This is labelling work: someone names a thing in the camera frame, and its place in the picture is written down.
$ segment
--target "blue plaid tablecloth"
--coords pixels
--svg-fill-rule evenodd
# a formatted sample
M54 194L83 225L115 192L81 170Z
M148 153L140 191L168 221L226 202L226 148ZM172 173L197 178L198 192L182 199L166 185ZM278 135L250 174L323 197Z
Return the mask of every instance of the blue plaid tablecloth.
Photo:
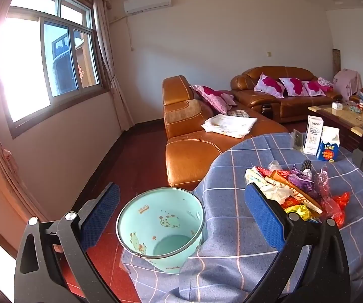
M284 169L312 160L312 172L325 162L290 149L290 134L248 139L220 155L194 190L205 206L208 238L184 263L179 275L154 268L124 251L122 262L143 303L241 303L260 281L276 250L266 243L244 199L245 171L277 160ZM363 288L363 174L340 148L336 163L327 163L332 195L351 193L341 229L350 268L352 297ZM285 292L295 288L309 253L304 247Z

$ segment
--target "blue gripper pad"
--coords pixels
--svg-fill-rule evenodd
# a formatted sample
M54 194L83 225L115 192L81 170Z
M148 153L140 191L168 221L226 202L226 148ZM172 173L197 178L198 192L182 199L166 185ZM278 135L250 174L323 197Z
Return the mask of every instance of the blue gripper pad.
M96 206L89 214L81 229L80 245L84 251L89 247L96 246L100 239L104 228L112 217L114 210L120 203L120 188L116 184L112 184L100 197Z
M249 184L246 186L246 206L249 208L267 243L280 252L285 245L284 228L267 204L266 199L266 196L255 185Z

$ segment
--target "baseboard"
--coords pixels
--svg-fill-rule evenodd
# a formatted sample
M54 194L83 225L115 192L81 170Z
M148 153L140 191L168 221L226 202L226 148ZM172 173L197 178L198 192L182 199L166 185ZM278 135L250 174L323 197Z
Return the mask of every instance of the baseboard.
M104 172L107 171L107 168L116 162L130 136L160 130L165 130L163 118L135 124L135 126L130 128L128 131L122 132L120 137L114 142L108 153L104 156L99 166L88 180L87 184L84 186L82 192L72 207L72 211L79 212L79 210L88 200L97 198L99 196L100 193L95 192L95 187L99 179L104 174Z

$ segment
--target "tissue box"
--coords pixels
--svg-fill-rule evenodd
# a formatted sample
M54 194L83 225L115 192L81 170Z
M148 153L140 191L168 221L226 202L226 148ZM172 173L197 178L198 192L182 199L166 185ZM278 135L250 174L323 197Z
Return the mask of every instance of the tissue box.
M308 155L316 155L321 141L324 120L321 117L308 116L308 128L302 152Z
M332 128L330 126L324 126L316 157L320 161L334 162L339 153L339 146L339 129Z
M343 110L343 104L341 104L341 103L332 103L332 108L336 109L337 111L342 111Z

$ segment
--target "floor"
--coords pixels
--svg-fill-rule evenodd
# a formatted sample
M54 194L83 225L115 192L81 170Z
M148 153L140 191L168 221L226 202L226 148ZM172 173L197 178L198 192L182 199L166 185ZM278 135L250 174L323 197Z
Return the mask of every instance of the floor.
M306 131L307 122L284 124L289 132ZM118 243L115 222L120 210L136 195L150 189L167 186L163 124L152 123L134 129L125 140L119 155L105 166L92 197L96 197L112 181L120 186L120 205L116 208L99 242L87 253L96 269L115 295L125 303L140 302L129 275L120 268L122 247ZM72 292L83 296L65 260L61 260L63 274Z

